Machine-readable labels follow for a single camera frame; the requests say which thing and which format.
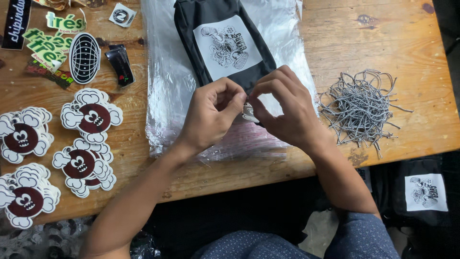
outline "black bag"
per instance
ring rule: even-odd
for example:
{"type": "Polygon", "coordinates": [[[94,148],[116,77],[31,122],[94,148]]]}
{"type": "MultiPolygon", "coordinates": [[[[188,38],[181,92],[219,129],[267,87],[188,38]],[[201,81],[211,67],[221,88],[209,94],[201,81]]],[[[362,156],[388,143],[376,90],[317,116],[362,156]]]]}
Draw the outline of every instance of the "black bag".
{"type": "Polygon", "coordinates": [[[238,0],[177,0],[174,22],[200,86],[228,77],[250,93],[276,69],[264,39],[238,0]]]}

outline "pile of strings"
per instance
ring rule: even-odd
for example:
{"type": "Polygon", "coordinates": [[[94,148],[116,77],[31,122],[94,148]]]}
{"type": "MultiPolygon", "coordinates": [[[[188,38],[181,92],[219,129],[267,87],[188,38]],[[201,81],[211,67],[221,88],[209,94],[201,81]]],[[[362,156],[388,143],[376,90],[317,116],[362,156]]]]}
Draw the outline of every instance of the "pile of strings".
{"type": "Polygon", "coordinates": [[[389,111],[390,106],[406,112],[414,112],[391,104],[392,101],[398,100],[390,99],[390,96],[395,95],[391,91],[395,87],[396,80],[397,78],[393,80],[390,74],[374,69],[366,69],[354,77],[342,72],[337,83],[333,84],[328,91],[319,93],[319,113],[330,121],[329,128],[333,128],[338,137],[337,145],[356,142],[360,147],[361,142],[364,142],[369,147],[367,142],[370,142],[383,158],[379,139],[397,138],[391,132],[383,130],[384,124],[401,128],[388,121],[393,117],[393,113],[389,111]],[[390,89],[381,87],[382,76],[390,78],[390,89]],[[325,94],[333,97],[333,101],[327,105],[322,102],[325,94]],[[343,132],[347,136],[341,139],[343,132]]]}

